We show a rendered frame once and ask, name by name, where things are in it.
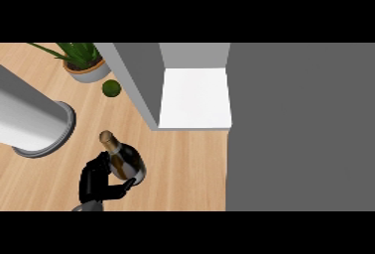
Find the pale grey cylindrical appliance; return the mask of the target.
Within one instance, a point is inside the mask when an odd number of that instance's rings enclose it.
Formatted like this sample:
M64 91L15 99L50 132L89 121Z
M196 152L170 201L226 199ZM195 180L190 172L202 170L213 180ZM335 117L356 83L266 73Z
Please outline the pale grey cylindrical appliance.
M77 126L77 113L53 101L0 64L0 143L16 154L41 158L59 150Z

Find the green lime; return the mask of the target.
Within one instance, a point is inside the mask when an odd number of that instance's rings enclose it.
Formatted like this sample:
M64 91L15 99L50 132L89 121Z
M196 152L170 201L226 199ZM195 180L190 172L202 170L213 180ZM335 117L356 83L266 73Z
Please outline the green lime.
M120 83L114 80L109 79L103 84L102 84L102 93L106 97L117 97L121 92L121 86Z

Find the potted green plant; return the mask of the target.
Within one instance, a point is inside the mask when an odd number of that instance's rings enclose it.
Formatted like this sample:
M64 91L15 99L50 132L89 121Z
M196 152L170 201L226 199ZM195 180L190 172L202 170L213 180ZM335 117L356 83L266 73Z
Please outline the potted green plant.
M58 43L62 53L35 43L31 46L64 61L64 68L75 81L92 83L108 76L109 66L93 43Z

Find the grey cabinet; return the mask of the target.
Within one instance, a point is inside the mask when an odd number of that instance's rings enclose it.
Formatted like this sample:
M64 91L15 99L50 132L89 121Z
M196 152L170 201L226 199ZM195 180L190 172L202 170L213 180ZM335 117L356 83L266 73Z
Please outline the grey cabinet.
M227 43L97 43L121 88L154 131L227 131Z

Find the dark wine bottle gold foil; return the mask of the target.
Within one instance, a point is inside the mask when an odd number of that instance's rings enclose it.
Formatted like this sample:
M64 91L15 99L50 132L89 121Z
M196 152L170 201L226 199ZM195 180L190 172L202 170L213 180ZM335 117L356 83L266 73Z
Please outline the dark wine bottle gold foil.
M99 133L99 141L108 152L111 172L123 181L134 179L133 184L137 186L146 175L146 168L137 150L121 143L108 130Z

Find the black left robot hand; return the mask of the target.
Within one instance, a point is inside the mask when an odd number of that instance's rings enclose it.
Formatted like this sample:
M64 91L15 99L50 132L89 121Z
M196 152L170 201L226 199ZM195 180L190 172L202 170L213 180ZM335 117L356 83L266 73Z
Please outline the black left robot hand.
M109 155L100 152L93 160L87 162L80 179L80 201L86 203L92 200L103 201L121 199L126 192L134 185L136 178L128 179L121 185L108 184Z

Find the dark grey cabinet door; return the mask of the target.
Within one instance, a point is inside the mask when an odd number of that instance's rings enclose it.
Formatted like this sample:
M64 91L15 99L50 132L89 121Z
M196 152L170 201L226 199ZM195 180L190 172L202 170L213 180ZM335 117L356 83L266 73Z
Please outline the dark grey cabinet door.
M375 210L375 44L235 44L226 208Z

